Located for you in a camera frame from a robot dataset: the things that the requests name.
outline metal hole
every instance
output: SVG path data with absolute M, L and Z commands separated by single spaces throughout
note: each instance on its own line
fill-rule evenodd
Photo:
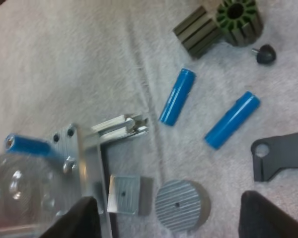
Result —
M 267 144 L 259 144 L 255 148 L 255 155 L 263 158 L 269 154 L 269 146 Z
M 238 19 L 243 15 L 243 13 L 244 13 L 244 7 L 240 3 L 234 3 L 227 10 L 227 16 L 230 19 Z
M 53 136 L 53 141 L 56 143 L 60 140 L 60 136 L 56 133 L 54 136 Z
M 74 135 L 74 132 L 75 132 L 75 130 L 74 130 L 73 127 L 69 128 L 69 129 L 68 129 L 68 136 L 69 136 L 69 137 L 72 137 L 72 136 Z

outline metal part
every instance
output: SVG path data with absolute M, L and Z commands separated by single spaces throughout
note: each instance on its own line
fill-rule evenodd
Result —
M 146 134 L 148 121 L 143 115 L 126 114 L 93 126 L 92 130 L 99 134 L 100 143 L 106 144 Z
M 256 140 L 251 146 L 255 181 L 270 181 L 279 171 L 298 168 L 298 133 Z
M 181 69 L 180 74 L 175 82 L 169 98 L 164 106 L 159 120 L 169 126 L 173 126 L 181 109 L 189 95 L 195 80 L 195 73 L 188 69 Z
M 40 149 L 1 155 L 0 231 L 31 226 L 37 237 L 82 196 L 93 196 L 102 237 L 112 238 L 100 146 L 147 131 L 141 115 L 123 115 L 94 127 L 71 124 L 56 131 L 46 141 L 57 158 L 38 157 Z
M 255 0 L 224 0 L 216 20 L 226 41 L 233 46 L 252 44 L 263 31 Z
M 253 48 L 252 52 L 256 55 L 259 64 L 272 64 L 277 58 L 276 51 L 270 45 L 263 45 L 259 50 Z
M 185 180 L 165 183 L 155 199 L 159 221 L 172 232 L 197 229 L 208 219 L 211 201 L 199 184 Z
M 65 160 L 63 164 L 63 173 L 64 174 L 71 173 L 76 167 L 77 167 L 76 159 L 72 158 L 71 156 L 68 156 L 68 158 Z
M 246 92 L 207 133 L 205 141 L 219 149 L 259 106 L 260 100 Z
M 137 215 L 139 212 L 140 176 L 111 176 L 107 212 Z
M 181 44 L 194 57 L 201 57 L 223 35 L 204 7 L 199 7 L 173 29 Z

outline metal bracket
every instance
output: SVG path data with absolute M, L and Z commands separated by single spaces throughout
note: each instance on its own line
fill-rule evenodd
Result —
M 71 124 L 47 140 L 12 134 L 0 156 L 0 232 L 40 234 L 82 196 L 98 203 L 103 238 L 112 238 L 101 145 L 148 132 L 142 115 L 93 127 Z
M 255 181 L 270 181 L 283 169 L 298 168 L 298 133 L 256 140 L 251 146 Z

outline grooved aluminum disc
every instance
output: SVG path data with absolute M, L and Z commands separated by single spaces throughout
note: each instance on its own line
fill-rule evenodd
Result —
M 159 221 L 173 232 L 194 229 L 210 214 L 210 202 L 189 181 L 172 180 L 164 184 L 155 200 L 155 212 Z
M 218 8 L 216 21 L 226 41 L 233 46 L 252 44 L 263 31 L 255 0 L 224 0 Z

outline black plastic part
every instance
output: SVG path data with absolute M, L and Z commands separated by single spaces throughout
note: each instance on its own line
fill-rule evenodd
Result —
M 260 144 L 268 146 L 263 157 L 256 154 Z M 282 169 L 298 168 L 298 133 L 256 140 L 251 146 L 254 180 L 269 181 Z
M 81 198 L 39 238 L 101 238 L 96 199 Z
M 277 58 L 276 51 L 270 45 L 263 45 L 257 54 L 259 64 L 272 64 Z
M 298 222 L 256 191 L 242 195 L 239 238 L 298 238 Z

